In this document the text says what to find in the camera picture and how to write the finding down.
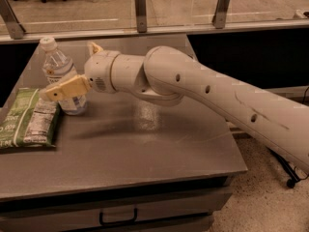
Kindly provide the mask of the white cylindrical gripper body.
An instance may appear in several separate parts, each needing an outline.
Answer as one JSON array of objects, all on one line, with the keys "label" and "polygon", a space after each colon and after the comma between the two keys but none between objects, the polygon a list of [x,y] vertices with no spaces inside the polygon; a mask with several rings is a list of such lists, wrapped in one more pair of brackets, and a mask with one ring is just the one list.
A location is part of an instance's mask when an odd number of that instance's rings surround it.
[{"label": "white cylindrical gripper body", "polygon": [[92,88],[101,93],[114,94],[111,71],[119,51],[103,50],[91,56],[84,65],[84,72]]}]

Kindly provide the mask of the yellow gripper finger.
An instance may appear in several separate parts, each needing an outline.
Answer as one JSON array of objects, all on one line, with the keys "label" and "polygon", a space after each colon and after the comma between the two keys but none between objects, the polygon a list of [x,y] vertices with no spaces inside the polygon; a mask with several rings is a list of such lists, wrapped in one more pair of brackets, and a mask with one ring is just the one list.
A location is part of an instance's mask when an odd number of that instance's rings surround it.
[{"label": "yellow gripper finger", "polygon": [[44,101],[58,102],[85,95],[91,89],[92,85],[86,76],[78,74],[46,86],[40,90],[39,95]]},{"label": "yellow gripper finger", "polygon": [[89,49],[89,54],[91,56],[93,56],[96,53],[103,51],[103,48],[100,45],[98,45],[94,42],[87,42],[87,46],[88,46],[88,49]]}]

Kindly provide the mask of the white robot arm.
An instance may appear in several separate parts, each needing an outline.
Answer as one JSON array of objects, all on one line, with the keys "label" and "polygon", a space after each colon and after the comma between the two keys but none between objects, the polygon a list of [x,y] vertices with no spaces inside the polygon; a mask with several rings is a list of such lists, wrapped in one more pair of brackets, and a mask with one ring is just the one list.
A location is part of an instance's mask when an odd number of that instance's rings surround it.
[{"label": "white robot arm", "polygon": [[144,56],[101,50],[83,74],[66,74],[40,97],[57,102],[90,90],[128,92],[159,105],[189,97],[309,172],[309,106],[216,72],[173,47],[156,46]]}]

